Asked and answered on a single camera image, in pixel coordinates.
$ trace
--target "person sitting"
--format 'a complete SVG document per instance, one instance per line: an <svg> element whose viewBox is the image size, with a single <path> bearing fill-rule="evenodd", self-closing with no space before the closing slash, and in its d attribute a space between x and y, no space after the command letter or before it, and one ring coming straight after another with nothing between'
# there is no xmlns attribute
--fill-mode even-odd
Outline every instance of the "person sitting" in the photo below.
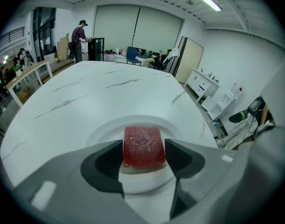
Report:
<svg viewBox="0 0 285 224"><path fill-rule="evenodd" d="M163 62L166 59L166 57L169 55L171 52L171 49L168 49L166 52L166 55L162 54L162 50L160 50L160 54L157 55L156 53L153 53L152 58L147 58L143 62L142 66L143 67L149 67L149 64L151 63L152 65L159 67L163 69Z"/></svg>

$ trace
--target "red gummy block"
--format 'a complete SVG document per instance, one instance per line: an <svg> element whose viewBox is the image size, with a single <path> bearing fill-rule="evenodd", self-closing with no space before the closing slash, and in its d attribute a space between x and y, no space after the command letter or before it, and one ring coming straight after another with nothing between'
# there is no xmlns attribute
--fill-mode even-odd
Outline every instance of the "red gummy block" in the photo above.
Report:
<svg viewBox="0 0 285 224"><path fill-rule="evenodd" d="M143 168L165 162L165 153L158 128L126 127L124 141L124 164Z"/></svg>

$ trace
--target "white marble table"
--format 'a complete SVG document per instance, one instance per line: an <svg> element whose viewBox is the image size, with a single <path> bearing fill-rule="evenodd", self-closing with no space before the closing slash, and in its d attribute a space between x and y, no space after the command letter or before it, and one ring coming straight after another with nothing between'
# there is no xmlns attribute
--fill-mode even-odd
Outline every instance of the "white marble table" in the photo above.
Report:
<svg viewBox="0 0 285 224"><path fill-rule="evenodd" d="M159 127L163 139L217 147L198 108L171 74L131 64L85 61L61 72L30 97L12 121L0 156L16 187L49 159L123 139L126 126L140 124ZM160 195L167 198L164 192Z"/></svg>

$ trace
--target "white plate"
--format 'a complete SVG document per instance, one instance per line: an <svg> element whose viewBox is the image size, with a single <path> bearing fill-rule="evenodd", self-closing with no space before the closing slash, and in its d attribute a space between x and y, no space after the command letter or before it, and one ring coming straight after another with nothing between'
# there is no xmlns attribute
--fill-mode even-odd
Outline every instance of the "white plate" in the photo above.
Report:
<svg viewBox="0 0 285 224"><path fill-rule="evenodd" d="M164 144L165 139L182 139L182 133L171 122L146 115L126 116L111 120L94 130L88 137L85 147L113 140L124 140L125 128L129 126L157 127ZM152 168L128 168L123 164L120 168L119 182L125 193L143 193L159 188L168 182L174 174L165 162Z"/></svg>

